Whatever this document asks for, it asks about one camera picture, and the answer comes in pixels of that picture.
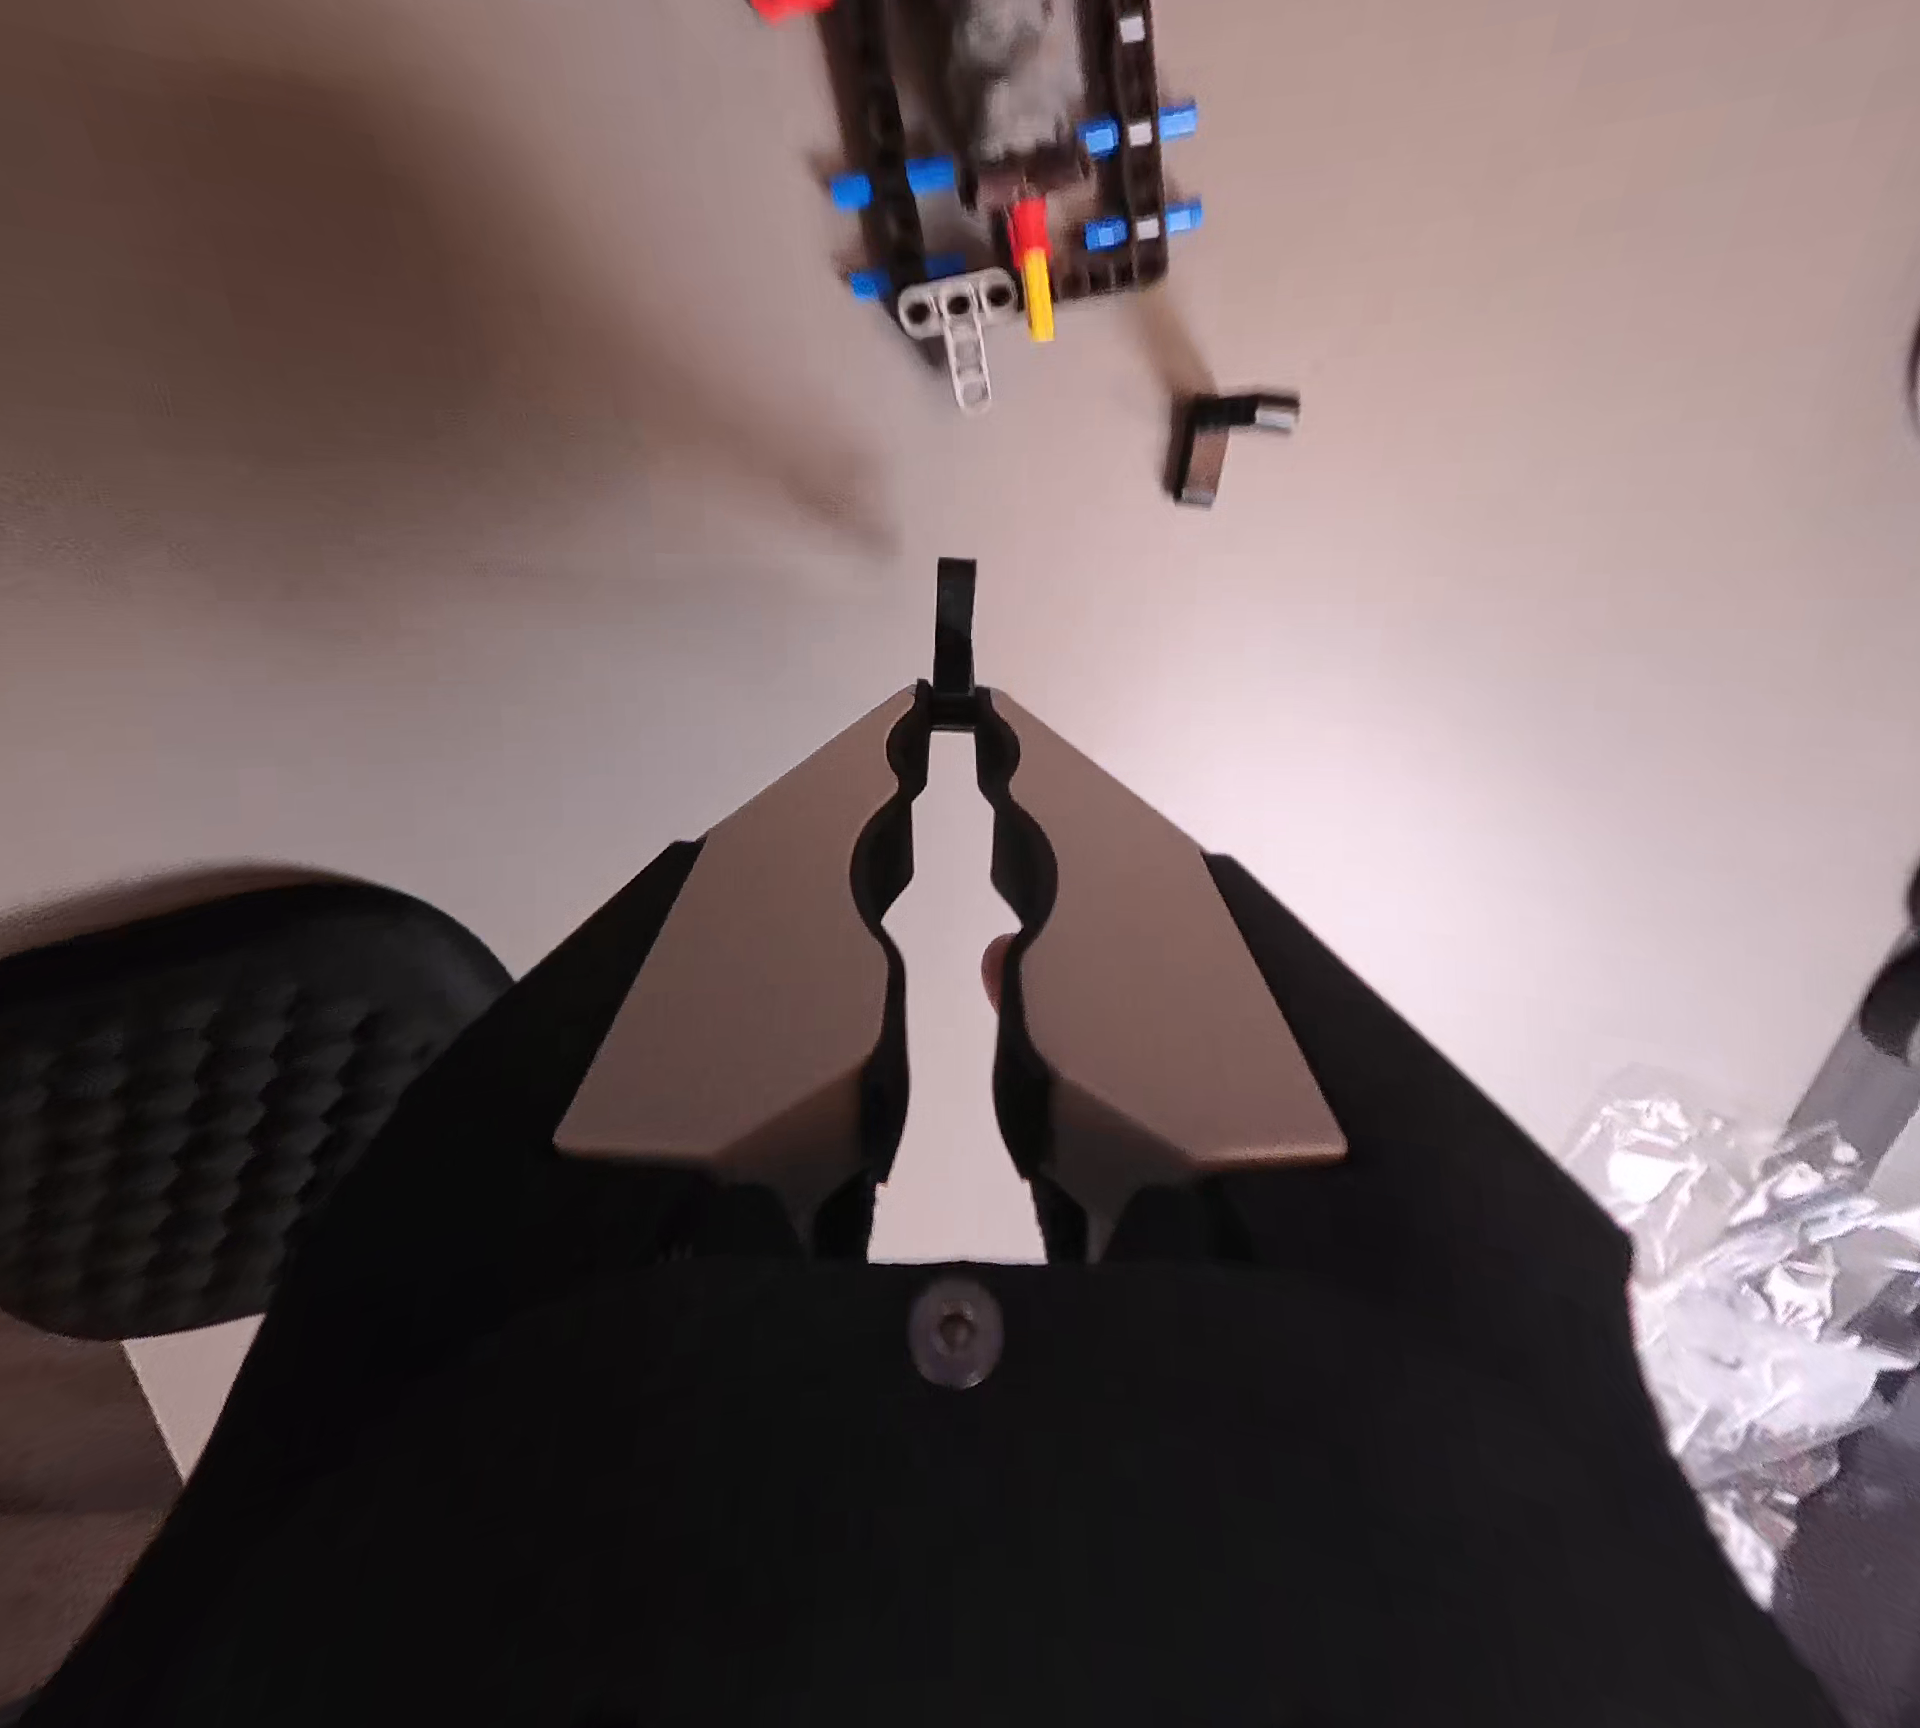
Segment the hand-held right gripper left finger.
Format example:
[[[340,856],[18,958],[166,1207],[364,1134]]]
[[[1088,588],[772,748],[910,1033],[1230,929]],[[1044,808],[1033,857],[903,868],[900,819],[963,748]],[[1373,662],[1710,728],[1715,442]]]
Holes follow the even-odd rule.
[[[562,1156],[769,1190],[803,1236],[862,1176],[889,958],[853,852],[897,791],[886,739],[911,707],[886,696],[706,831],[554,1125]]]

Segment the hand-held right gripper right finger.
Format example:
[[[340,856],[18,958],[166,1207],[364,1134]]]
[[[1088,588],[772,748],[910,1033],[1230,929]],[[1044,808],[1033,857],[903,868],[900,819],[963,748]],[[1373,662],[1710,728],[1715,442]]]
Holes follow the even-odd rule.
[[[1151,1190],[1347,1156],[1203,850],[1002,690],[978,696],[991,881],[1016,932],[992,1110],[1050,1258]]]

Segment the black lego chassis assembly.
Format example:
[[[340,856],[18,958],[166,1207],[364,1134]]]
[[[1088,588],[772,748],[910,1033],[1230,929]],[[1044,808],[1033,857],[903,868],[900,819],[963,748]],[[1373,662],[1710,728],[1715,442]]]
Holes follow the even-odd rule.
[[[849,295],[943,352],[963,414],[992,401],[988,340],[1054,335],[1068,306],[1138,295],[1203,225],[1164,148],[1197,110],[1159,82],[1151,0],[747,0],[813,20],[844,83],[830,204],[872,242]]]

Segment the small black lego beam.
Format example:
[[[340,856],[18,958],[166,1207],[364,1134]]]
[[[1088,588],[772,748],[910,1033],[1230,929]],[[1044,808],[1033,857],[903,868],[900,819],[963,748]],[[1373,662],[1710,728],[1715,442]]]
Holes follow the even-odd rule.
[[[928,721],[936,732],[977,725],[973,595],[977,561],[939,557],[935,566]]]

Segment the black L-shaped lego beam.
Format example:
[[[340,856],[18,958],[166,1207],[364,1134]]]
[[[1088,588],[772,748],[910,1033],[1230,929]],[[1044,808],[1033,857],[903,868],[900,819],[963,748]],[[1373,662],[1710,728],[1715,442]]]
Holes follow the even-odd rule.
[[[1211,508],[1227,455],[1238,435],[1293,435],[1303,417],[1296,392],[1239,390],[1192,392],[1173,406],[1166,495],[1178,508]]]

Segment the black mesh chair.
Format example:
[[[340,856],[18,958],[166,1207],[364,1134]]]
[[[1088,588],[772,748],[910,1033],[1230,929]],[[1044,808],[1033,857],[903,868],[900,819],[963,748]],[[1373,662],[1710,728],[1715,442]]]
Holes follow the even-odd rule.
[[[142,1341],[267,1309],[303,1228],[512,972],[340,875],[183,881],[2,937],[2,1312]]]

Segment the crumpled clear plastic bags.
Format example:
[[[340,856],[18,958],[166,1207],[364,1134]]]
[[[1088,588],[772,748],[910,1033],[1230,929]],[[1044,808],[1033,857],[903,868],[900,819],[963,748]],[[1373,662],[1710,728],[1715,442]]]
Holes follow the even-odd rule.
[[[1627,1235],[1627,1309],[1667,1449],[1770,1608],[1802,1507],[1917,1371],[1917,1207],[1832,1117],[1732,1121],[1652,1079],[1590,1106],[1566,1169]]]

